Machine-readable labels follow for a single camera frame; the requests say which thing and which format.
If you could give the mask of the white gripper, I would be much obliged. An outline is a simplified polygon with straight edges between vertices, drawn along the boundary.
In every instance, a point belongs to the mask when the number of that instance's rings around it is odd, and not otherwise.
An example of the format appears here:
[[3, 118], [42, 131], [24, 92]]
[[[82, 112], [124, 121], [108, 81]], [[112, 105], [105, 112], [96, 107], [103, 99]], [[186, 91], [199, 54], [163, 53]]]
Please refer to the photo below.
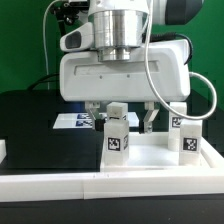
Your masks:
[[188, 55], [185, 40], [136, 48], [128, 61], [100, 62], [95, 51], [69, 53], [60, 64], [60, 92], [66, 101], [86, 101], [95, 131], [103, 131], [105, 124], [98, 101], [145, 102], [139, 133], [150, 134], [159, 105], [147, 101], [183, 101], [190, 94]]

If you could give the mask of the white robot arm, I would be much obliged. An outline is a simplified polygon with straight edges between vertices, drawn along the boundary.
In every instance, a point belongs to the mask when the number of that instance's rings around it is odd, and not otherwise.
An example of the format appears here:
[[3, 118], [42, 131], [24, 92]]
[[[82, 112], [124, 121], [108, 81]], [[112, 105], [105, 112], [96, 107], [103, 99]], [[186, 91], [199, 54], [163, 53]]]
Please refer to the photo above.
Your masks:
[[204, 0], [89, 0], [87, 21], [60, 40], [60, 92], [83, 101], [93, 128], [104, 129], [98, 108], [108, 102], [181, 102], [190, 94], [191, 44], [149, 26], [185, 25]]

